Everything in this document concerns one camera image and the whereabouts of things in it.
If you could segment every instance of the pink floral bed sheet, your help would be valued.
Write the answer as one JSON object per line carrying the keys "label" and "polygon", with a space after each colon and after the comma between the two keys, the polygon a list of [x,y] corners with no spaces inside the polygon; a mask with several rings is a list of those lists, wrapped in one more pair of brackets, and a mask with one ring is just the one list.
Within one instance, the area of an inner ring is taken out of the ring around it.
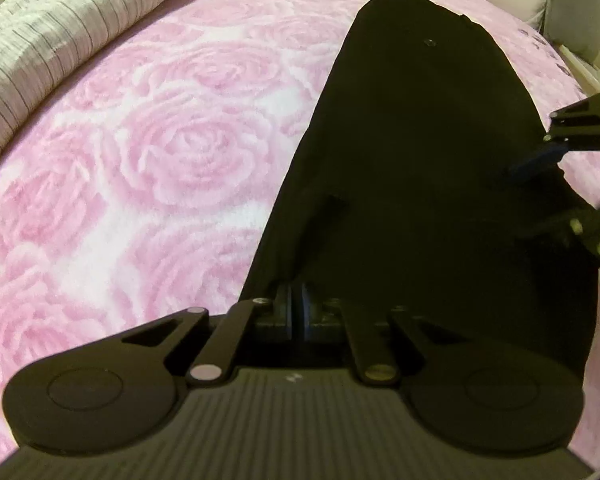
{"label": "pink floral bed sheet", "polygon": [[[189,306],[228,309],[367,1],[167,0],[39,108],[0,163],[0,399],[34,360]],[[545,124],[584,97],[519,20],[432,1],[492,34]],[[600,154],[563,166],[600,201]],[[600,381],[590,391],[599,405]],[[600,465],[587,409],[573,447]],[[0,407],[0,462],[15,447]]]}

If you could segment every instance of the mattress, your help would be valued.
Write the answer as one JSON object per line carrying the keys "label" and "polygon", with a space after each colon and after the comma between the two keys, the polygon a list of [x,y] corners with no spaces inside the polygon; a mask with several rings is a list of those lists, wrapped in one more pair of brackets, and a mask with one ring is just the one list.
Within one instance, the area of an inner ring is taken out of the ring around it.
{"label": "mattress", "polygon": [[[227,311],[367,1],[166,0],[45,100],[0,161],[0,396],[55,352],[194,305]],[[584,97],[525,23],[485,0],[432,1],[493,36],[546,126]],[[405,81],[404,98],[418,90]],[[600,153],[562,166],[600,202]],[[573,443],[594,465],[596,338]],[[0,408],[0,461],[15,447]]]}

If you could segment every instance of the black cloth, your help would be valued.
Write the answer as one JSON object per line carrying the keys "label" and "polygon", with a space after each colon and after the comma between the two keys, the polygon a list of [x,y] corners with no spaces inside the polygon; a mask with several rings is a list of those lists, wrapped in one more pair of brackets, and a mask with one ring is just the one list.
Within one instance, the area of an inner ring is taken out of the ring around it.
{"label": "black cloth", "polygon": [[371,0],[298,145],[241,299],[303,281],[378,316],[408,304],[582,376],[598,271],[558,254],[534,260],[514,233],[587,205],[558,167],[525,187],[502,178],[544,134],[481,26],[429,0]]}

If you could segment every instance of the gray cushion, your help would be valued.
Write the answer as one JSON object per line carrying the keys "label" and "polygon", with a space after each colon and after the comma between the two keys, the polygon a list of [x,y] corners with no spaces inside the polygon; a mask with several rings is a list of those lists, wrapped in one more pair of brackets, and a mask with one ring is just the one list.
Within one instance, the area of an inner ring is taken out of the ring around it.
{"label": "gray cushion", "polygon": [[600,0],[548,0],[542,34],[593,64],[600,50]]}

